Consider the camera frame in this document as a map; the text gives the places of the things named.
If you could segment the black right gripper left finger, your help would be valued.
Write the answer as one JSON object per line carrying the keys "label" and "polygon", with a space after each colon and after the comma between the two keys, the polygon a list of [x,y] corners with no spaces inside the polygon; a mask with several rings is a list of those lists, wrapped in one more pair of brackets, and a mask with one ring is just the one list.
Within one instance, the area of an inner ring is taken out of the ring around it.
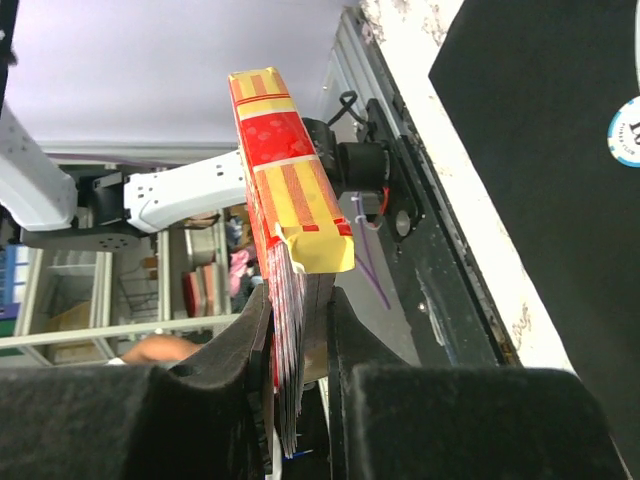
{"label": "black right gripper left finger", "polygon": [[1,373],[5,479],[261,479],[272,469],[268,292],[196,354]]}

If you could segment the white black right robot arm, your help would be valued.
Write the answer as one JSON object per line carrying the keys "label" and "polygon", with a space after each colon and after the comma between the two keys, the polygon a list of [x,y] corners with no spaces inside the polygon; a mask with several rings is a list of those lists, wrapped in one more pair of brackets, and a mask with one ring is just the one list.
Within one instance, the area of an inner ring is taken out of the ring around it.
{"label": "white black right robot arm", "polygon": [[293,108],[259,119],[256,148],[175,169],[100,178],[85,200],[72,176],[1,109],[1,204],[22,242],[105,251],[186,218],[246,199],[274,199],[253,216],[267,236],[256,289],[240,317],[193,358],[166,370],[126,367],[14,381],[45,403],[79,411],[99,436],[81,462],[115,478],[256,479],[270,465],[266,424],[294,431],[304,336],[324,315],[329,346],[330,459],[343,479],[623,479],[626,469],[594,398],[572,374],[549,369],[424,369],[380,351],[351,362],[359,337],[343,290],[312,290],[355,267],[343,218]]}

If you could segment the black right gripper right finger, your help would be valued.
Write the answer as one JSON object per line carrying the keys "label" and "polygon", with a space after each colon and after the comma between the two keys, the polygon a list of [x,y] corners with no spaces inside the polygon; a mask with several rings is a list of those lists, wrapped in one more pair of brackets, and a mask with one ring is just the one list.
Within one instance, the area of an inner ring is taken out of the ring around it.
{"label": "black right gripper right finger", "polygon": [[405,363],[335,289],[328,310],[335,479],[625,479],[596,399],[572,373]]}

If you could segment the red playing card box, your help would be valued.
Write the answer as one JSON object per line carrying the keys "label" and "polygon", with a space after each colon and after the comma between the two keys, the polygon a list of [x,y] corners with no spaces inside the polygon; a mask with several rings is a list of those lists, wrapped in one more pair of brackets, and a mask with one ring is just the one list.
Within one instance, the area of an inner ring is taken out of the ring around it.
{"label": "red playing card box", "polygon": [[278,245],[302,273],[353,269],[351,227],[279,71],[236,72],[228,83],[262,273]]}

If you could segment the red backed card deck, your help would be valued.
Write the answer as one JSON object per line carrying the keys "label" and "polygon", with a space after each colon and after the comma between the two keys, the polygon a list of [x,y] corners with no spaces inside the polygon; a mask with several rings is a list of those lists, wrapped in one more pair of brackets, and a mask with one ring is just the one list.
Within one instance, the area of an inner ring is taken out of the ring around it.
{"label": "red backed card deck", "polygon": [[297,418],[301,411],[303,387],[306,275],[295,270],[289,249],[283,242],[268,251],[268,261],[280,440],[284,456],[292,458],[297,448]]}

